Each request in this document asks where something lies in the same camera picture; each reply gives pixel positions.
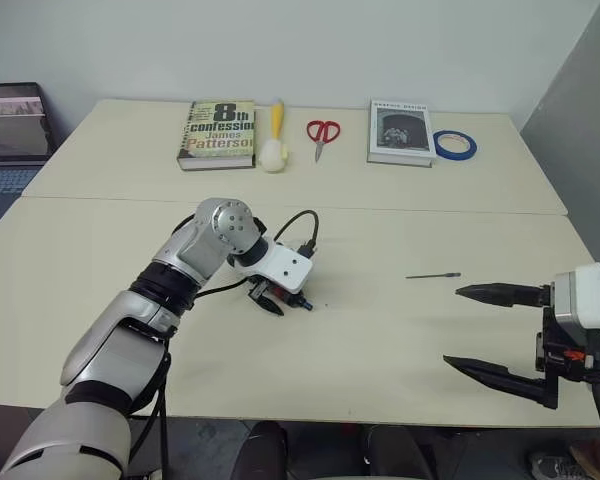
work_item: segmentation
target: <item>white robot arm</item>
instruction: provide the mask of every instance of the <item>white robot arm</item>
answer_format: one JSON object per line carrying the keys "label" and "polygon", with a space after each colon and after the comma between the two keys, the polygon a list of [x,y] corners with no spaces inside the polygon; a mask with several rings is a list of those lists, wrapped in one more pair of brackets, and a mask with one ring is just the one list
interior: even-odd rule
{"label": "white robot arm", "polygon": [[130,448],[127,417],[148,405],[170,365],[165,343],[222,263],[297,294],[312,262],[262,237],[239,200],[208,199],[71,350],[60,398],[30,425],[0,480],[119,479]]}

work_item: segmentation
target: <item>white table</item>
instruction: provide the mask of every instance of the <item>white table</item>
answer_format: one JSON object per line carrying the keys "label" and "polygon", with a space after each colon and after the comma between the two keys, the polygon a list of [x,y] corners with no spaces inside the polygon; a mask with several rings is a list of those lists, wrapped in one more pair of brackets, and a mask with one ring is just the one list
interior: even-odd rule
{"label": "white table", "polygon": [[[506,115],[434,113],[434,130],[473,136],[477,155],[436,159],[431,169],[367,164],[368,111],[287,108],[284,173],[260,168],[183,172],[176,162],[187,103],[105,100],[80,124],[24,192],[26,196],[200,202],[237,197],[249,204],[566,214],[566,209]],[[257,144],[269,132],[258,110]],[[305,126],[340,122],[318,164]]]}
{"label": "white table", "polygon": [[[73,343],[195,208],[179,202],[21,198],[0,222],[0,404],[43,407]],[[257,207],[275,231],[296,212]],[[476,282],[536,285],[591,257],[558,215],[320,208],[305,292],[283,318],[235,290],[200,299],[172,341],[172,415],[466,426],[594,426],[591,395],[560,409],[482,387],[442,361],[534,372],[541,311],[454,295]],[[298,244],[310,223],[285,239]],[[405,280],[460,271],[461,278]],[[235,279],[227,268],[218,286]]]}

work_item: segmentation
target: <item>book cover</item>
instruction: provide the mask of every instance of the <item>book cover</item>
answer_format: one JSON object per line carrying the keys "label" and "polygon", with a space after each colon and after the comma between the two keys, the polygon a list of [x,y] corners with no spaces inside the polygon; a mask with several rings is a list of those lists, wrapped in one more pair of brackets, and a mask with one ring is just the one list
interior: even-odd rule
{"label": "book cover", "polygon": [[178,162],[184,170],[252,167],[254,128],[251,100],[194,102]]}
{"label": "book cover", "polygon": [[369,123],[368,161],[431,166],[436,151],[426,105],[373,100]]}

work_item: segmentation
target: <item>red scissors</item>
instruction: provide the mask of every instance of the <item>red scissors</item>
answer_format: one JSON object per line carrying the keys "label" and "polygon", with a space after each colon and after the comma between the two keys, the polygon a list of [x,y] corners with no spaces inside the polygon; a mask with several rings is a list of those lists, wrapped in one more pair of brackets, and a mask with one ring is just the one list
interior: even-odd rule
{"label": "red scissors", "polygon": [[317,163],[320,159],[320,155],[322,154],[322,147],[324,147],[327,143],[333,142],[336,138],[338,138],[338,135],[340,135],[340,124],[330,120],[326,122],[322,120],[313,120],[307,123],[307,135],[309,135],[311,140],[316,142]]}

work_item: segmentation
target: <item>floor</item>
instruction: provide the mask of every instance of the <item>floor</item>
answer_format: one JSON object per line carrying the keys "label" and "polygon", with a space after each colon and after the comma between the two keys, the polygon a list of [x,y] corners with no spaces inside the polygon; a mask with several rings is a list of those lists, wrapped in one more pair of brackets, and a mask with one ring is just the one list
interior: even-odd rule
{"label": "floor", "polygon": [[[0,406],[0,467],[39,410]],[[233,462],[254,421],[169,419],[173,480],[228,480]],[[281,422],[289,437],[289,479],[360,475],[361,426]],[[132,432],[142,428],[131,421]],[[134,459],[130,473],[159,466],[158,436],[153,432]],[[597,429],[465,430],[413,427],[418,443],[435,459],[440,480],[530,479],[525,453],[546,444],[599,437]]]}

